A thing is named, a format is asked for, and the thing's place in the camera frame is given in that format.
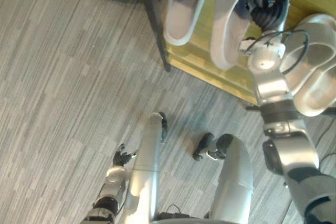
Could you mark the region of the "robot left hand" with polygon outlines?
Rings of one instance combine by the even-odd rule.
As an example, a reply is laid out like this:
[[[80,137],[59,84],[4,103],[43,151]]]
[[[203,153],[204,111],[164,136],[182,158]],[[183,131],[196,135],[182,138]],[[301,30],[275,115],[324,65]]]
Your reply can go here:
[[[113,166],[124,166],[127,164],[130,160],[135,158],[138,154],[138,150],[135,150],[131,153],[128,153],[125,151],[125,144],[122,143],[116,150],[113,160],[112,160],[112,165]]]

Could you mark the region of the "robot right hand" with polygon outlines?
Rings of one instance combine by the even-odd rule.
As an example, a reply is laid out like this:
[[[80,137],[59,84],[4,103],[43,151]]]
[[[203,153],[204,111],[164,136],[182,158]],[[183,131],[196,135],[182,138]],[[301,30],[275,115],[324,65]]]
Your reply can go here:
[[[248,0],[246,8],[253,22],[262,29],[282,30],[287,19],[290,0]]]

